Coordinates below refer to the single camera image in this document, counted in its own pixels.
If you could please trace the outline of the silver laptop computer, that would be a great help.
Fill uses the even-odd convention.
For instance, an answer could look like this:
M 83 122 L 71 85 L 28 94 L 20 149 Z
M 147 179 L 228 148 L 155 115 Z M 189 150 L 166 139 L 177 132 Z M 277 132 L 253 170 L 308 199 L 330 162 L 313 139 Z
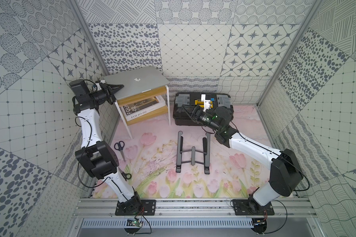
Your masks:
M 170 83 L 162 75 L 161 71 L 152 66 L 120 72 L 105 76 L 103 79 L 108 85 L 124 86 L 115 93 L 117 100 L 138 95 L 159 87 L 164 87 Z

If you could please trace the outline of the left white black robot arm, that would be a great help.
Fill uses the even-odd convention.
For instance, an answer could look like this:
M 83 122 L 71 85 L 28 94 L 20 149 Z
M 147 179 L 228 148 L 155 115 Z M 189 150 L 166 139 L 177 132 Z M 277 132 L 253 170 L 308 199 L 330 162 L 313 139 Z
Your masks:
M 70 82 L 74 92 L 73 112 L 80 121 L 82 129 L 82 146 L 75 156 L 90 177 L 102 180 L 112 188 L 118 197 L 118 208 L 125 215 L 138 216 L 143 213 L 144 207 L 138 193 L 127 182 L 131 174 L 120 169 L 119 160 L 101 136 L 99 126 L 99 107 L 108 102 L 116 102 L 115 93 L 124 85 L 109 85 L 105 81 L 96 81 L 89 89 L 87 80 L 78 79 Z

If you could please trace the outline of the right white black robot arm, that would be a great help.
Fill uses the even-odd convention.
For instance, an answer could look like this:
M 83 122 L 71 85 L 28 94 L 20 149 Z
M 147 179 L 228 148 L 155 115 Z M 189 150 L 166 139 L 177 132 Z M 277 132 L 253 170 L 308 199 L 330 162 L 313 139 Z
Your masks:
M 304 178 L 293 151 L 274 149 L 243 135 L 237 128 L 229 125 L 232 115 L 226 107 L 217 107 L 211 113 L 204 111 L 199 105 L 183 105 L 182 109 L 193 122 L 212 129 L 220 144 L 252 157 L 269 169 L 269 181 L 257 188 L 244 205 L 251 213 L 263 211 L 266 205 L 280 196 L 290 196 Z

